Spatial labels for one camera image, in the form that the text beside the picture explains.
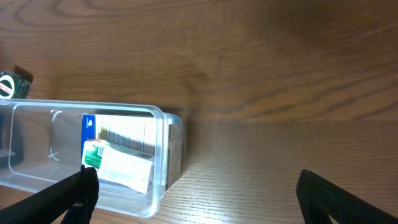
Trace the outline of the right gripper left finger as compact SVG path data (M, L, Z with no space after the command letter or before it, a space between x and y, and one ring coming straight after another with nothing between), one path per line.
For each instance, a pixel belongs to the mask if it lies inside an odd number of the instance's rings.
M95 168L76 174L1 210L1 223L89 223L99 197Z

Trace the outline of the blue fever patch box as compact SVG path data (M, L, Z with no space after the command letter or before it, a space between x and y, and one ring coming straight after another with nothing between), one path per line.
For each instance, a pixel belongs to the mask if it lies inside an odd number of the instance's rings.
M166 189L178 181L183 169L185 146L183 145L183 121L175 114L164 114L165 146L167 151ZM155 118L149 116L122 116L105 114L84 114L82 118L81 141L102 139L141 151L155 154Z

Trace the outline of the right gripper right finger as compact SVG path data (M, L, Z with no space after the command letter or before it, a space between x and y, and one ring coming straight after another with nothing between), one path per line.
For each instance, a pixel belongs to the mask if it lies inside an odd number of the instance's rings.
M397 217L310 170L301 171L296 195L305 223L397 223Z

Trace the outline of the white green medicine sachet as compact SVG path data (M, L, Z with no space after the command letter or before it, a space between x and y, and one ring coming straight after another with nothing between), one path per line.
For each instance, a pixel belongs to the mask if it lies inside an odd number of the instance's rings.
M93 167L100 179L125 185L142 194L154 177L154 156L103 139L83 143L81 164Z

